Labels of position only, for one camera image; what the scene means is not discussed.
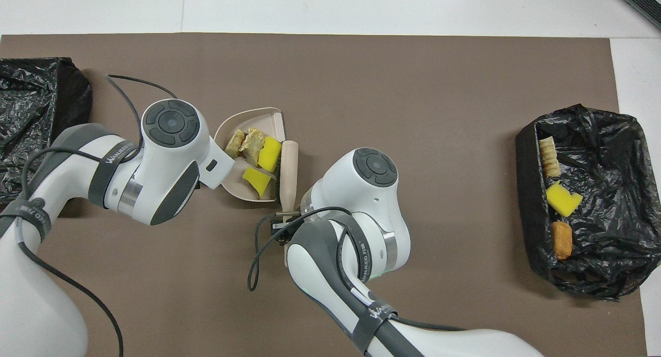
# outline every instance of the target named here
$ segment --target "black trash bag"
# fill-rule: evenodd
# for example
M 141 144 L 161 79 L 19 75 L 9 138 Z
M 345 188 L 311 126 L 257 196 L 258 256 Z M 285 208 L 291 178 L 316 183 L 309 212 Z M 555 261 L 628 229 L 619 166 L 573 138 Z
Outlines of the black trash bag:
M 538 140 L 553 136 L 560 183 L 583 201 L 568 218 L 548 206 Z M 644 282 L 661 259 L 661 206 L 645 135 L 630 115 L 574 105 L 543 115 L 516 137 L 516 173 L 530 267 L 560 290 L 614 301 Z M 550 223 L 573 230 L 558 260 Z
M 28 157 L 86 123 L 91 109 L 92 87 L 70 58 L 0 59 L 0 204 L 21 192 Z M 30 178 L 40 164 L 30 167 Z

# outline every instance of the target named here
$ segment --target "yellow sponge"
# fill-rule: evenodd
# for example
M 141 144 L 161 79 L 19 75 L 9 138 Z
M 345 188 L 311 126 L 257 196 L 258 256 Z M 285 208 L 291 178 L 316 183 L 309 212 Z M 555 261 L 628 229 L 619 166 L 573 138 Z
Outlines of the yellow sponge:
M 273 173 L 276 170 L 281 149 L 281 143 L 271 136 L 267 136 L 264 140 L 264 148 L 259 151 L 259 161 L 257 161 L 257 164 L 266 169 L 266 171 Z
M 578 207 L 583 196 L 578 193 L 570 194 L 569 190 L 560 185 L 560 182 L 555 182 L 546 190 L 546 199 L 555 211 L 567 218 Z
M 260 171 L 257 171 L 257 169 L 253 167 L 248 167 L 243 173 L 243 178 L 245 180 L 248 180 L 250 185 L 257 190 L 257 194 L 259 194 L 259 197 L 261 198 L 264 195 L 264 191 L 266 191 L 266 186 L 269 185 L 269 182 L 271 182 L 271 177 L 265 173 L 261 173 Z

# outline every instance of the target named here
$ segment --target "brown mat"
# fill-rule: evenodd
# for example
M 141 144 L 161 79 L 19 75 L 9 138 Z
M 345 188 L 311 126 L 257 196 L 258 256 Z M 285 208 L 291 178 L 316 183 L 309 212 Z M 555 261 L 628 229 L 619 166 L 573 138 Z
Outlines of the brown mat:
M 133 141 L 102 73 L 172 89 L 213 132 L 236 112 L 278 107 L 300 143 L 299 197 L 345 152 L 376 147 L 399 167 L 413 243 L 406 266 L 368 286 L 402 317 L 508 331 L 545 355 L 645 354 L 638 293 L 560 293 L 529 269 L 517 210 L 519 129 L 574 103 L 618 110 L 606 39 L 5 35 L 0 56 L 71 56 L 95 89 L 92 121 Z M 139 108 L 163 98 L 122 86 Z M 275 208 L 203 189 L 175 220 L 146 227 L 84 201 L 40 254 L 108 304 L 126 355 L 359 355 L 293 284 L 281 248 L 267 250 L 248 293 L 253 227 Z M 87 322 L 89 356 L 113 355 L 101 310 L 63 287 Z

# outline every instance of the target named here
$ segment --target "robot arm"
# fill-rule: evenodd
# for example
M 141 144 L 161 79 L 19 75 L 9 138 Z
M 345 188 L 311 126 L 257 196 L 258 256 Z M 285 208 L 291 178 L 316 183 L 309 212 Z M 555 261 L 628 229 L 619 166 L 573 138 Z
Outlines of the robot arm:
M 305 194 L 302 213 L 324 211 L 293 235 L 287 263 L 296 286 L 319 304 L 362 354 L 538 356 L 502 331 L 432 331 L 403 324 L 365 283 L 404 265 L 408 228 L 397 204 L 397 169 L 378 150 L 361 148 L 334 164 Z
M 73 197 L 155 225 L 181 211 L 198 181 L 214 189 L 233 165 L 186 101 L 152 104 L 141 127 L 143 149 L 96 123 L 64 130 L 53 147 L 80 150 L 101 161 L 48 154 L 30 182 L 29 200 L 21 195 L 0 214 L 0 355 L 72 356 L 87 350 L 80 312 L 17 245 L 15 216 L 23 220 L 23 241 L 33 253 Z M 132 152 L 139 154 L 122 163 Z

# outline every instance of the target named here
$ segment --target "fried food piece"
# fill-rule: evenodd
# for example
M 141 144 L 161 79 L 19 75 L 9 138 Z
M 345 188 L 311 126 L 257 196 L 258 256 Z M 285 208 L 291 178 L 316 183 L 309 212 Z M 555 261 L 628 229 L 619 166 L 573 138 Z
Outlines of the fried food piece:
M 553 238 L 553 251 L 558 260 L 569 258 L 572 254 L 572 228 L 562 221 L 550 224 L 550 234 Z
M 230 140 L 227 142 L 227 146 L 225 147 L 225 153 L 227 153 L 227 155 L 232 158 L 238 157 L 239 148 L 241 147 L 245 138 L 246 135 L 243 134 L 243 131 L 239 129 L 234 131 L 234 135 L 232 135 L 232 138 L 230 138 Z
M 241 144 L 239 152 L 243 153 L 246 157 L 246 161 L 252 166 L 257 167 L 257 162 L 259 160 L 259 152 L 264 147 L 264 133 L 259 131 L 255 127 L 248 129 L 248 136 Z
M 539 152 L 541 153 L 541 164 L 544 168 L 544 176 L 555 178 L 560 176 L 560 164 L 558 153 L 555 152 L 555 141 L 553 136 L 543 138 L 539 141 Z

